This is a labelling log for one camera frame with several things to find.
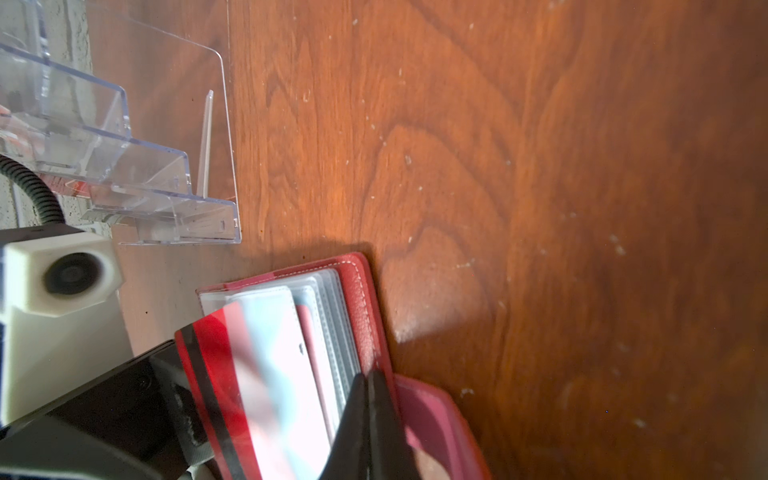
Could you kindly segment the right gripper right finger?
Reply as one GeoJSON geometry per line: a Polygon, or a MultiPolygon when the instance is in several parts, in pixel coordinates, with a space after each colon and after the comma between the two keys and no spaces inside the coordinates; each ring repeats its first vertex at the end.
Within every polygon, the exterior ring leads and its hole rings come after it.
{"type": "Polygon", "coordinates": [[[415,457],[392,401],[387,379],[380,370],[367,376],[370,439],[370,478],[419,480],[415,457]]]}

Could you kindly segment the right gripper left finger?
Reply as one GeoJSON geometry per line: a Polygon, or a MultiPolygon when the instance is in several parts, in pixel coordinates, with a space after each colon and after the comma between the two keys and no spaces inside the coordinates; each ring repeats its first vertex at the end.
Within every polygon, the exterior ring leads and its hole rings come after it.
{"type": "Polygon", "coordinates": [[[357,374],[320,480],[366,480],[369,470],[369,404],[366,377],[357,374]]]}

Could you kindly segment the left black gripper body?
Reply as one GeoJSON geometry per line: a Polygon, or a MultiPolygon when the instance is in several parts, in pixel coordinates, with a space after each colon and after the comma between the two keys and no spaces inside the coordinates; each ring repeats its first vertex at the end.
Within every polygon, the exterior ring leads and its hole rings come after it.
{"type": "Polygon", "coordinates": [[[210,479],[198,341],[166,342],[1,430],[4,479],[210,479]]]}

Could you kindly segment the red card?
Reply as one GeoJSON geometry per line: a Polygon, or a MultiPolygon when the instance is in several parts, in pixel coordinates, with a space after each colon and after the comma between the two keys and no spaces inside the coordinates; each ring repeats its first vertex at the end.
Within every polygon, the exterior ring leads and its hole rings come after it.
{"type": "Polygon", "coordinates": [[[225,479],[317,479],[330,440],[290,290],[234,296],[175,344],[225,479]]]}

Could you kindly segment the red leather card holder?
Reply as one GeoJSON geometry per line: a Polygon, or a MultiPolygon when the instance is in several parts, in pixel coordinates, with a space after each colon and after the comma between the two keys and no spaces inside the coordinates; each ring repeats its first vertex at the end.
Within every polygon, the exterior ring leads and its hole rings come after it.
{"type": "Polygon", "coordinates": [[[248,287],[324,269],[337,272],[358,358],[365,372],[379,367],[398,406],[408,443],[430,455],[452,479],[489,479],[491,474],[472,431],[451,396],[421,381],[395,374],[387,346],[370,264],[360,252],[351,252],[304,265],[263,273],[238,281],[201,287],[201,303],[213,294],[234,294],[248,287]]]}

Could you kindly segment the clear acrylic card organizer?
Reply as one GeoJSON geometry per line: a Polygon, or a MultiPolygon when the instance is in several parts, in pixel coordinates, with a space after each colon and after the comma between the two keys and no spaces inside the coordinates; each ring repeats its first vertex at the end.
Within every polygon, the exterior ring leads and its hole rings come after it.
{"type": "Polygon", "coordinates": [[[111,2],[2,3],[1,151],[129,244],[241,240],[220,53],[111,2]]]}

